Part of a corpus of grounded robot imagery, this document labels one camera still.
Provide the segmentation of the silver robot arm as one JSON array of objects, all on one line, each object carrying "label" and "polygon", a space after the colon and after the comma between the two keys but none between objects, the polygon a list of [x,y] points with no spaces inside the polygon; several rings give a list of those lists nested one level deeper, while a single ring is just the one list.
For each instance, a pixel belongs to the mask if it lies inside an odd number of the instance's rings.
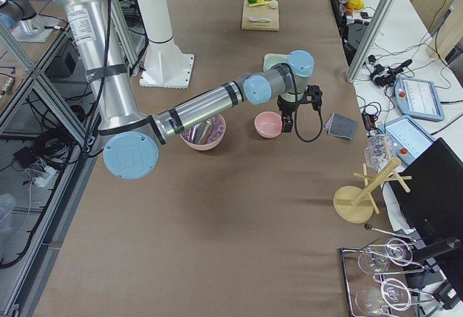
[{"label": "silver robot arm", "polygon": [[[166,0],[137,0],[149,45],[144,85],[185,88],[194,57],[174,42]],[[67,15],[101,114],[106,168],[122,179],[150,173],[166,140],[242,102],[258,105],[277,98],[295,110],[313,74],[313,56],[291,52],[269,70],[241,75],[158,115],[142,113],[135,101],[127,66],[111,24],[111,0],[54,0]]]}]

